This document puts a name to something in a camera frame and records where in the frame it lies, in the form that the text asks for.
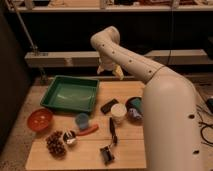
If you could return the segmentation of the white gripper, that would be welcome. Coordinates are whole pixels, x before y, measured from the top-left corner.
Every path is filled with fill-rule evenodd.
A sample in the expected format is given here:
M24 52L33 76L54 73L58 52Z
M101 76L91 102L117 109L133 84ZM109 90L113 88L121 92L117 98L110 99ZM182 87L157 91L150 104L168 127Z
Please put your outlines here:
M119 79L124 79L124 74L122 68L117 65L113 60L111 60L105 53L99 53L99 66L97 69L97 74L99 75L104 70L113 71L113 74Z

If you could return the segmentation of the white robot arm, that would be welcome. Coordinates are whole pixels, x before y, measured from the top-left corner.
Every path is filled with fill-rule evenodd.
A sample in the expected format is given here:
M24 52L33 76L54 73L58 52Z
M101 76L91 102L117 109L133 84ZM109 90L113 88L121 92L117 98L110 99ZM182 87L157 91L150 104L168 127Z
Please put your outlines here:
M92 47L100 65L114 64L145 84L143 132L148 171L204 171L196 109L196 89L169 67L120 46L117 28L94 34Z

